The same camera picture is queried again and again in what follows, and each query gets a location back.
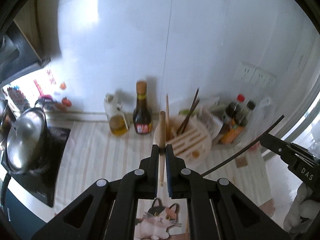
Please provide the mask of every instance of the soy sauce bottle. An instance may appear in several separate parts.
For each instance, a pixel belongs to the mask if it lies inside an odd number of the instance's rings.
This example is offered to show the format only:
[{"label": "soy sauce bottle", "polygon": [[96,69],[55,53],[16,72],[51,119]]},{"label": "soy sauce bottle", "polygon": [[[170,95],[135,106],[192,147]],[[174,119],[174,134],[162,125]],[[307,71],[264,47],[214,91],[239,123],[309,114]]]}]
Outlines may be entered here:
[{"label": "soy sauce bottle", "polygon": [[147,103],[147,83],[137,82],[137,106],[133,111],[133,124],[136,133],[147,134],[152,129],[151,113]]}]

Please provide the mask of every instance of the black stove surface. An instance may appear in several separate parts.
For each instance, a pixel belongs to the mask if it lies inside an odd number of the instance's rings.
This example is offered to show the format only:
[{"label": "black stove surface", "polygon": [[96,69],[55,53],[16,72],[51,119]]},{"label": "black stove surface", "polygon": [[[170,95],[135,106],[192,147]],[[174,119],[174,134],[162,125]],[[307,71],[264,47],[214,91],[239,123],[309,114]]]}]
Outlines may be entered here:
[{"label": "black stove surface", "polygon": [[[12,178],[41,202],[53,207],[55,184],[60,162],[71,130],[57,127],[48,127],[48,130],[52,136],[52,145],[48,153],[49,169],[43,174],[17,174],[12,175]],[[9,171],[4,156],[1,164]]]}]

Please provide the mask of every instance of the plastic bag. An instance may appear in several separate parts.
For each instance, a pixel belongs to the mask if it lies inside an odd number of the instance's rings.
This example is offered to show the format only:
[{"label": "plastic bag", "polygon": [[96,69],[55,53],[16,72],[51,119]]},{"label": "plastic bag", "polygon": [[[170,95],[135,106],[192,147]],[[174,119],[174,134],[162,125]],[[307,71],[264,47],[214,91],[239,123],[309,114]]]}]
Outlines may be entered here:
[{"label": "plastic bag", "polygon": [[[253,111],[251,120],[243,134],[238,137],[237,146],[243,148],[251,143],[255,138],[260,136],[267,130],[273,122],[276,106],[271,97],[265,97],[260,101],[258,107]],[[257,142],[249,150],[256,150],[260,147],[260,142]]]}]

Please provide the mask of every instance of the cat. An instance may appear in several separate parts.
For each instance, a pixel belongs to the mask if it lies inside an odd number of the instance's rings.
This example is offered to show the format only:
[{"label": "cat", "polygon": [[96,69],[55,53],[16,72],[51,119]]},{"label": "cat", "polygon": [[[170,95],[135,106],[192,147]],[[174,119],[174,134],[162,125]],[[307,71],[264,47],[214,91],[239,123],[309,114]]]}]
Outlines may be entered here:
[{"label": "cat", "polygon": [[134,229],[134,240],[141,239],[167,239],[167,229],[172,226],[181,226],[177,223],[179,204],[175,203],[170,207],[162,205],[159,198],[156,198],[148,212],[142,219],[136,219]]}]

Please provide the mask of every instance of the cabinet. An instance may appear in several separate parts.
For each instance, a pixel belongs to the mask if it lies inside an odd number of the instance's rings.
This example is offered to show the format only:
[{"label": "cabinet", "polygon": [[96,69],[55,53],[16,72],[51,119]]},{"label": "cabinet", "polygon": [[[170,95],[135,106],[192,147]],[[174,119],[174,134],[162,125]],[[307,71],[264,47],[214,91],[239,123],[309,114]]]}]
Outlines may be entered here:
[{"label": "cabinet", "polygon": [[4,215],[22,240],[30,240],[36,231],[46,224],[26,208],[10,190],[7,190],[5,197]]}]

